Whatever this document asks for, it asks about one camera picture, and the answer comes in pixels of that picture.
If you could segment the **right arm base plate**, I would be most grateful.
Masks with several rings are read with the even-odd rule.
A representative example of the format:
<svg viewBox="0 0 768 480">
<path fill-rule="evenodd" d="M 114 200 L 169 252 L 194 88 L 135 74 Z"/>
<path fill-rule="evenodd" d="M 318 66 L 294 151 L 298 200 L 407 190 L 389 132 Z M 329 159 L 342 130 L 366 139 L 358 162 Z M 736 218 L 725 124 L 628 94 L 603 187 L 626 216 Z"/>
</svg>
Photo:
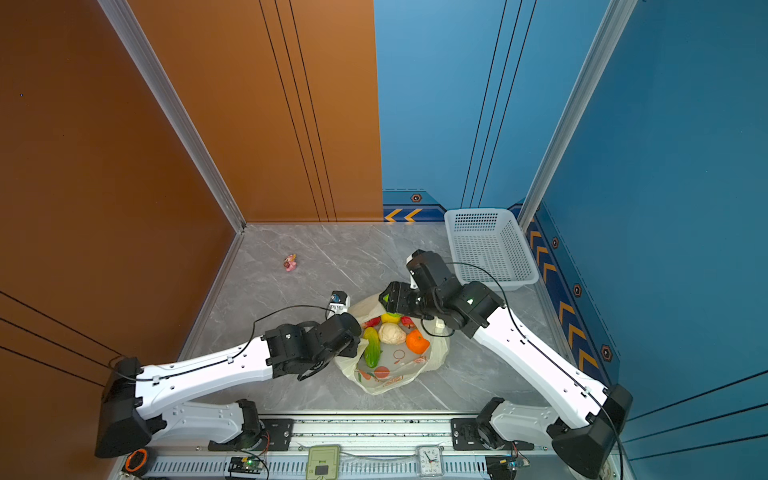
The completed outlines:
<svg viewBox="0 0 768 480">
<path fill-rule="evenodd" d="M 506 441 L 496 434 L 488 437 L 478 428 L 475 418 L 452 418 L 450 420 L 451 442 L 455 451 L 504 450 L 532 451 L 535 445 L 524 441 Z"/>
</svg>

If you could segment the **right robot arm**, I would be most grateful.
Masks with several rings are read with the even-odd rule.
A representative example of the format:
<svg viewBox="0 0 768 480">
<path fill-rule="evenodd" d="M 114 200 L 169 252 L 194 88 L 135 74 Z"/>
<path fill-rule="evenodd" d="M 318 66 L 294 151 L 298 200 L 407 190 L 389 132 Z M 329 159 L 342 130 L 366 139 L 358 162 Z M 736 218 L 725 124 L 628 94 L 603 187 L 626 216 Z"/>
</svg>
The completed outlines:
<svg viewBox="0 0 768 480">
<path fill-rule="evenodd" d="M 548 445 L 575 473 L 598 478 L 610 454 L 623 451 L 631 393 L 590 377 L 554 351 L 523 325 L 501 288 L 461 283 L 433 251 L 414 251 L 407 268 L 410 282 L 393 281 L 379 296 L 386 312 L 443 321 L 504 360 L 549 404 L 519 413 L 511 402 L 492 399 L 476 418 L 483 443 L 491 449 L 515 441 Z"/>
</svg>

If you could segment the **cream bumpy fruit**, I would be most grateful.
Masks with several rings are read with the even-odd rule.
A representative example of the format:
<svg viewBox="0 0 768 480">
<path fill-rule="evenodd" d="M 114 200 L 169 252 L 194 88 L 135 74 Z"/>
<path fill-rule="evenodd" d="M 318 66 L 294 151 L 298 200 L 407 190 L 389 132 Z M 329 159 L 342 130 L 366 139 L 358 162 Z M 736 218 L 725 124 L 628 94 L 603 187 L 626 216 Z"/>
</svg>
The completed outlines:
<svg viewBox="0 0 768 480">
<path fill-rule="evenodd" d="M 378 335 L 380 342 L 386 345 L 402 345 L 407 338 L 407 333 L 396 323 L 382 323 Z"/>
</svg>

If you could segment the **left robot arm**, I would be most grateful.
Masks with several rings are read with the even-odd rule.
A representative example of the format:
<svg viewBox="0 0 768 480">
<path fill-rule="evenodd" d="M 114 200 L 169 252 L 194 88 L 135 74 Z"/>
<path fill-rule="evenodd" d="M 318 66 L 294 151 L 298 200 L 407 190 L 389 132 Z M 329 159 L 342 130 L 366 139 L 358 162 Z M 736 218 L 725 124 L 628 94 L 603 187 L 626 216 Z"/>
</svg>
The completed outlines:
<svg viewBox="0 0 768 480">
<path fill-rule="evenodd" d="M 245 343 L 164 365 L 119 361 L 104 387 L 95 456 L 115 458 L 148 445 L 169 425 L 163 414 L 186 401 L 245 383 L 315 375 L 335 357 L 356 355 L 357 319 L 334 314 L 322 323 L 283 324 Z"/>
</svg>

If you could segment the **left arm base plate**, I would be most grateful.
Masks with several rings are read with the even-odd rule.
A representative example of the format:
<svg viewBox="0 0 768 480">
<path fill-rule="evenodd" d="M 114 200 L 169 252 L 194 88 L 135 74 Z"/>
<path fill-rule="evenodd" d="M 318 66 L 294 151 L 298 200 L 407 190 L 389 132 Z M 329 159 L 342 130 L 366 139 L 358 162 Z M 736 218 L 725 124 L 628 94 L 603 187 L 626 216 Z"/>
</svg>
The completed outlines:
<svg viewBox="0 0 768 480">
<path fill-rule="evenodd" d="M 293 427 L 294 420 L 290 418 L 267 418 L 257 420 L 255 423 L 244 423 L 241 432 L 233 439 L 224 443 L 211 440 L 207 450 L 212 452 L 287 451 L 290 446 Z"/>
</svg>

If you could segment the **yellow translucent plastic bag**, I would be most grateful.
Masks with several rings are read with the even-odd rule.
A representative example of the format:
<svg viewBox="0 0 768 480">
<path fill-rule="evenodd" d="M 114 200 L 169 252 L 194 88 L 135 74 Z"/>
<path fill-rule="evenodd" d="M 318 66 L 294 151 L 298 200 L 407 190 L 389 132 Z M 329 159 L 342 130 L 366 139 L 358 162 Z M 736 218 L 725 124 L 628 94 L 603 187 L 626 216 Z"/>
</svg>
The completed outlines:
<svg viewBox="0 0 768 480">
<path fill-rule="evenodd" d="M 380 317 L 386 311 L 378 301 L 377 296 L 354 302 L 349 309 L 357 321 L 362 324 L 368 320 Z M 366 366 L 363 353 L 368 342 L 361 337 L 358 355 L 355 358 L 338 357 L 334 360 L 341 373 L 357 387 L 370 395 L 380 395 L 400 386 L 407 385 L 425 372 L 440 368 L 448 355 L 450 342 L 447 338 L 428 335 L 422 328 L 418 318 L 410 317 L 414 328 L 400 327 L 408 334 L 417 329 L 430 341 L 430 348 L 422 355 L 409 351 L 404 344 L 386 345 L 381 342 L 381 356 L 378 367 L 370 369 Z"/>
</svg>

